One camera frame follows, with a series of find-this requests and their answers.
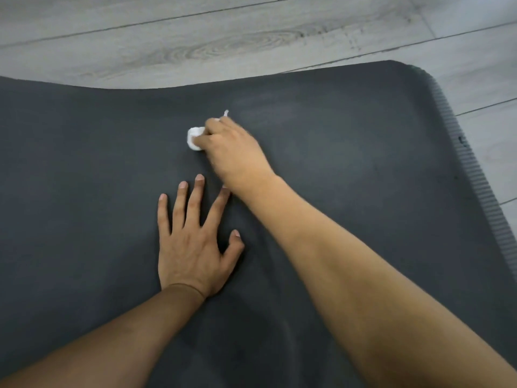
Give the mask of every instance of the white cloth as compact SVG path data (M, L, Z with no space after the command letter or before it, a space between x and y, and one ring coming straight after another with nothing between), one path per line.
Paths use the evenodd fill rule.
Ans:
M228 110L225 110L224 116L228 116ZM187 132L187 144L190 147L190 149L193 149L194 151L201 151L201 149L192 143L192 139L197 136L201 136L205 132L205 127L194 127L190 128Z

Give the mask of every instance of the hand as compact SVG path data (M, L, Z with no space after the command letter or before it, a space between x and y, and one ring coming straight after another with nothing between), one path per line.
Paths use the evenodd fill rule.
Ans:
M219 178L241 199L275 176L257 141L229 117L208 119L205 134L193 143L206 151Z
M204 185L205 178L198 174L185 219L188 184L186 181L179 184L172 212L172 232L167 213L167 196L160 196L158 276L162 290L172 285L186 285L196 289L204 298L214 295L226 283L244 249L244 243L237 230L232 231L229 246L223 255L217 247L217 228L230 195L229 189L221 190L210 208L205 224L200 227L199 215Z

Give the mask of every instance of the exercise mat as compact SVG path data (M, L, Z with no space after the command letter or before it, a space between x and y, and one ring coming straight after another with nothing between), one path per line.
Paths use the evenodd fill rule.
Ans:
M391 61L149 90L0 79L0 376L159 291L158 197L202 173L206 217L221 182L186 134L225 109L294 190L517 366L514 238L433 85ZM148 385L363 386L237 198L221 248L234 228L234 274Z

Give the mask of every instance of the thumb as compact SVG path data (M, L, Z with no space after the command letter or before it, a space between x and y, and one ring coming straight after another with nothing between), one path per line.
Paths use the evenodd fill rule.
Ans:
M228 275L232 273L243 250L244 242L242 242L239 232L237 230L232 231L232 234L229 236L228 248L224 252L221 261L223 269Z
M210 147L210 135L202 134L192 138L192 143L200 149L206 151Z

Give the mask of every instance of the gray wood laminate floor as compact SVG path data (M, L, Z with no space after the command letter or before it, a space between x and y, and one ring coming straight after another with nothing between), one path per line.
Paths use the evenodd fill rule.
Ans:
M0 75L170 87L394 59L442 86L517 233L517 0L0 0Z

